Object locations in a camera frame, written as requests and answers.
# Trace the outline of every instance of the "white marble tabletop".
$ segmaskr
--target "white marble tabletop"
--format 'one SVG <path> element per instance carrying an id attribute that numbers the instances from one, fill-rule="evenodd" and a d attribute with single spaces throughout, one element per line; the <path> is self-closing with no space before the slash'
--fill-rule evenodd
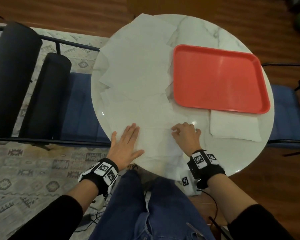
<path id="1" fill-rule="evenodd" d="M 179 44 L 184 44 L 185 37 L 188 39 L 189 30 L 192 30 L 192 45 L 251 53 L 251 51 L 235 36 L 208 21 L 175 14 L 158 15 L 157 17 L 177 26 L 176 32 L 172 35 L 168 42 L 168 45 L 172 48 Z M 122 32 L 125 28 L 126 26 L 121 28 L 114 35 L 119 36 L 120 32 Z M 91 94 L 93 106 L 100 125 L 104 129 L 106 135 L 111 138 L 112 131 L 107 118 L 104 116 L 104 104 L 100 96 L 100 93 L 108 87 L 99 82 L 101 76 L 108 68 L 108 59 L 100 53 L 96 59 L 92 72 Z M 176 112 L 188 115 L 193 120 L 192 123 L 195 127 L 201 129 L 202 135 L 200 137 L 200 144 L 202 148 L 216 156 L 228 176 L 244 169 L 254 159 L 256 159 L 266 146 L 270 137 L 274 123 L 274 100 L 268 77 L 264 71 L 263 75 L 268 90 L 271 108 L 268 113 L 257 115 L 262 142 L 212 137 L 210 134 L 210 110 L 181 107 L 177 105 L 173 99 L 173 85 L 170 85 L 166 90 L 167 97 L 172 103 L 173 109 Z M 162 177 L 180 180 L 180 172 L 188 170 L 188 166 L 186 164 L 188 160 L 189 158 L 184 157 L 184 165 L 182 167 L 167 164 L 161 161 L 160 158 L 157 158 L 155 161 L 142 161 L 138 164 L 144 169 Z"/>

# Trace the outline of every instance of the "right hand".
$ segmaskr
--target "right hand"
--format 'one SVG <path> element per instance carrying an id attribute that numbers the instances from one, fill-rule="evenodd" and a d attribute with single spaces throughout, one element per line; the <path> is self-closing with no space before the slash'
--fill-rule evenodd
<path id="1" fill-rule="evenodd" d="M 201 130 L 195 129 L 193 124 L 189 125 L 187 122 L 176 124 L 171 129 L 174 131 L 172 132 L 172 136 L 176 140 L 176 143 L 188 157 L 191 157 L 195 151 L 202 149 L 199 140 Z"/>

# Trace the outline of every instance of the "leg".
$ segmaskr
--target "leg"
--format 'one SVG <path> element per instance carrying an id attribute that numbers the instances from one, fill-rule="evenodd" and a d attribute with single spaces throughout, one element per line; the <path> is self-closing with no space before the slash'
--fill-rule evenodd
<path id="1" fill-rule="evenodd" d="M 146 212 L 146 202 L 139 175 L 135 170 L 128 170 L 119 181 L 89 240 L 132 239 L 140 214 Z"/>
<path id="2" fill-rule="evenodd" d="M 208 240 L 214 239 L 209 226 L 173 180 L 156 179 L 148 206 L 153 236 L 185 239 L 193 232 L 188 222 Z"/>

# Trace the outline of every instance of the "rug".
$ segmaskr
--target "rug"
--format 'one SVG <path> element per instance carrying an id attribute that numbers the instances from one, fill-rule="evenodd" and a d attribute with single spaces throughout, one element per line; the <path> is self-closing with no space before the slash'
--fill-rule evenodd
<path id="1" fill-rule="evenodd" d="M 103 47 L 109 38 L 33 28 L 38 34 L 62 40 Z M 72 72 L 91 74 L 98 52 L 61 44 L 61 54 L 72 63 Z M 18 136 L 28 104 L 46 55 L 56 53 L 53 42 L 43 41 L 37 64 L 13 136 Z M 79 175 L 108 153 L 108 149 L 49 145 L 51 150 L 15 142 L 0 142 L 0 240 L 12 236 L 53 200 L 76 185 Z M 97 211 L 90 208 L 91 214 Z M 74 233 L 75 239 L 88 239 L 95 224 Z"/>

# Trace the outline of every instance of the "red tray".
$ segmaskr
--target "red tray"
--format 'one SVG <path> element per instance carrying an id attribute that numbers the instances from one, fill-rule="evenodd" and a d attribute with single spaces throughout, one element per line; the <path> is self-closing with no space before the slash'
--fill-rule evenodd
<path id="1" fill-rule="evenodd" d="M 260 60 L 250 53 L 174 48 L 174 98 L 181 106 L 264 114 L 270 101 Z"/>

